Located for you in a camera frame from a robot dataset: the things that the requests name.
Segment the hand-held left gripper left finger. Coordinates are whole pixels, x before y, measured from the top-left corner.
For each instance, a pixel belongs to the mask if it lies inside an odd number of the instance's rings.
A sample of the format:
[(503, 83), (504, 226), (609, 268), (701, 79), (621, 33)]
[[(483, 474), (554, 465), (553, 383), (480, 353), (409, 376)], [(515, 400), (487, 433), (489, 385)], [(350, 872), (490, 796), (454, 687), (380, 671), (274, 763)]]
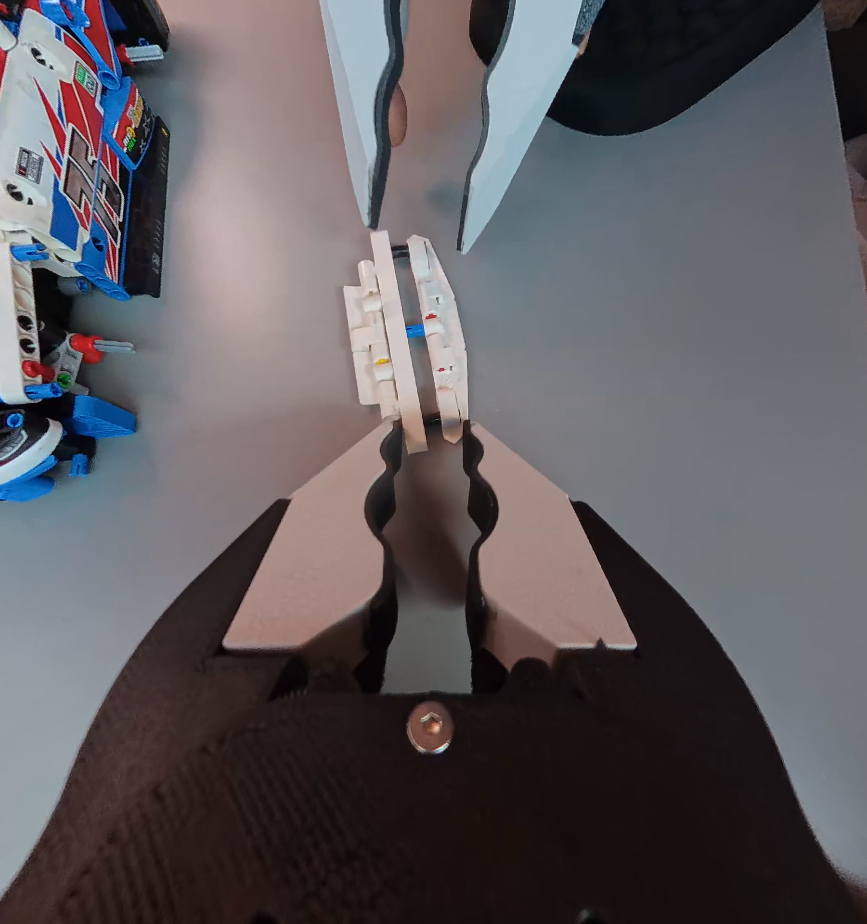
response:
[(397, 626), (393, 550), (403, 427), (383, 422), (297, 489), (222, 640), (232, 653), (344, 664), (381, 689)]

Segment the grey desk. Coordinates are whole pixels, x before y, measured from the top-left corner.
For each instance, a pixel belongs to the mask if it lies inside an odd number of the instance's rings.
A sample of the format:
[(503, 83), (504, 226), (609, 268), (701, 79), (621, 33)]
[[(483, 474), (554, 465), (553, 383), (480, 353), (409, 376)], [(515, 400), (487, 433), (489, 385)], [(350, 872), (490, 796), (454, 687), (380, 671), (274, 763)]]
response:
[[(341, 287), (370, 254), (317, 2), (162, 2), (162, 296), (78, 302), (139, 432), (0, 503), (0, 898), (173, 599), (379, 421)], [(822, 846), (867, 884), (867, 296), (822, 17), (677, 119), (546, 121), (467, 256), (468, 2), (411, 2), (381, 225), (430, 238), (475, 421), (590, 504), (757, 699)]]

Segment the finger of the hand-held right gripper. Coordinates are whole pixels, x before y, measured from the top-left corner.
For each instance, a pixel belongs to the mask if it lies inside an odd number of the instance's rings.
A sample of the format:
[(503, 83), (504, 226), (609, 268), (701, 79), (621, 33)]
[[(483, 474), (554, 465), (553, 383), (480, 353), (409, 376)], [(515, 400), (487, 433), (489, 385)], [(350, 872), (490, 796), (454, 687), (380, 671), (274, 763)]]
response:
[(585, 2), (508, 3), (481, 88), (481, 133), (458, 230), (461, 254), (469, 253), (501, 203), (586, 35)]
[(363, 221), (379, 226), (393, 150), (392, 103), (404, 67), (406, 1), (322, 1), (350, 179)]

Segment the white toy brick assembly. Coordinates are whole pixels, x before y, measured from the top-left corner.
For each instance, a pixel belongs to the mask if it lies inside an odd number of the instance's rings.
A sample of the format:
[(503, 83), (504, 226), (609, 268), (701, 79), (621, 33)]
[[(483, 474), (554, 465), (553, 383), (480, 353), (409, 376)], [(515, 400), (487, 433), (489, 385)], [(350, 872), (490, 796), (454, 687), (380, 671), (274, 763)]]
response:
[(457, 300), (426, 237), (406, 241), (420, 323), (410, 325), (395, 271), (388, 233), (370, 233), (372, 259), (358, 263), (359, 283), (343, 287), (347, 327), (361, 405), (399, 422), (410, 454), (427, 450), (424, 415), (409, 341), (427, 347), (443, 439), (457, 444), (469, 418), (468, 359)]

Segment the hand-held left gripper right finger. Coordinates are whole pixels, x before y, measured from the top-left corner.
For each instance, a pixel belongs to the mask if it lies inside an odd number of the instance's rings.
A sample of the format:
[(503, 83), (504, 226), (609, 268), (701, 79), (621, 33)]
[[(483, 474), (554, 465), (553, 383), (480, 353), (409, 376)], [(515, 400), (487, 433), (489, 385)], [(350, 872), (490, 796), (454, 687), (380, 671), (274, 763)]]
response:
[(577, 653), (635, 651), (567, 493), (477, 422), (464, 425), (462, 450), (479, 530), (466, 585), (473, 660), (510, 671), (525, 659), (556, 668)]

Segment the black quilted cushion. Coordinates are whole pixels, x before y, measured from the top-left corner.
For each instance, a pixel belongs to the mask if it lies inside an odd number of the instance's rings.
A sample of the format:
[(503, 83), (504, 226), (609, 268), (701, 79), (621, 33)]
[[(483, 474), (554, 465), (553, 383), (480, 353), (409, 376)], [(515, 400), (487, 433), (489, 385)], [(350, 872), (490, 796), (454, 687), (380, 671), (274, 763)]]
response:
[[(469, 37), (486, 64), (500, 40), (508, 3), (471, 3)], [(543, 120), (595, 136), (636, 134), (676, 118), (785, 37), (817, 5), (585, 3), (587, 35)]]

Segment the toy brick race car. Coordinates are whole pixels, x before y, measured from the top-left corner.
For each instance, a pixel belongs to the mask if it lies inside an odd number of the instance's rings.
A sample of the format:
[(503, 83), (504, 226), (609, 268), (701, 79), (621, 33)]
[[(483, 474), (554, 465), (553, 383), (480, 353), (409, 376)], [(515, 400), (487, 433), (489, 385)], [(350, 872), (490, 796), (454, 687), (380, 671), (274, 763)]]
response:
[(0, 502), (136, 432), (78, 381), (134, 346), (70, 322), (93, 290), (161, 294), (171, 136), (131, 72), (169, 44), (158, 2), (0, 2)]

